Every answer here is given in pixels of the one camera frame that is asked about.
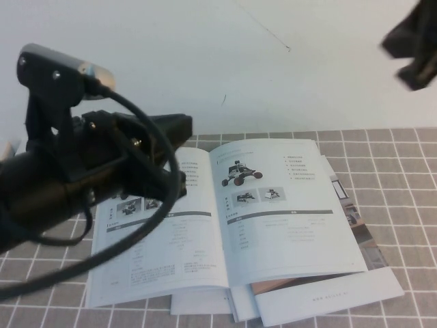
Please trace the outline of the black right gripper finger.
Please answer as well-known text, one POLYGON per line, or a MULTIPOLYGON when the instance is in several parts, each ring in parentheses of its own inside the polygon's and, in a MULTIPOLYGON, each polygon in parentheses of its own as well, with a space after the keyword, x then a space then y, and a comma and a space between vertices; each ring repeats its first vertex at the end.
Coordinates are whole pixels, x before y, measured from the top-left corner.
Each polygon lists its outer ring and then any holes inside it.
POLYGON ((414 59, 409 65, 397 72, 397 77, 411 91, 426 88, 436 78, 436 57, 414 59))
POLYGON ((385 35, 381 42, 382 49, 393 59, 413 57, 415 27, 416 19, 406 17, 385 35))

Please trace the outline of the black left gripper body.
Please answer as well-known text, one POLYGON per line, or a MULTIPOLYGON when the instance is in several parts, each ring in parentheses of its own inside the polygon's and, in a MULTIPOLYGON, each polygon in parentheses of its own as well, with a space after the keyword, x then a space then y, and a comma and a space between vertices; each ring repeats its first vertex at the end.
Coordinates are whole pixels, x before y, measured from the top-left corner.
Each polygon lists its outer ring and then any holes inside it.
POLYGON ((61 168, 70 185, 103 202, 118 194, 165 201, 175 151, 147 117, 92 111, 61 129, 61 168))

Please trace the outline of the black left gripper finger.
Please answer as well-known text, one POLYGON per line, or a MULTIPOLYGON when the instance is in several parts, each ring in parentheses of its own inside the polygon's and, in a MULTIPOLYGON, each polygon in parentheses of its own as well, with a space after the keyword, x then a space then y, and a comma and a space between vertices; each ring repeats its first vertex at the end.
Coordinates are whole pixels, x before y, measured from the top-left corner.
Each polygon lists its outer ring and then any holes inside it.
POLYGON ((183 113, 151 115, 149 119, 177 150, 193 135, 193 118, 183 113))
POLYGON ((178 170, 170 174, 170 193, 175 200, 179 200, 186 196, 186 174, 178 170))

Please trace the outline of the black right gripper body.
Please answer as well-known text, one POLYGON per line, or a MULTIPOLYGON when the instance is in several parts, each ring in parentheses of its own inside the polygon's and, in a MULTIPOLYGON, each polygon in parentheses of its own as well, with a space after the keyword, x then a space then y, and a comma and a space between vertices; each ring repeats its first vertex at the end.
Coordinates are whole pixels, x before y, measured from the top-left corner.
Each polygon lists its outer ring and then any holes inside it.
POLYGON ((418 1, 411 15, 412 68, 436 65, 436 1, 418 1))

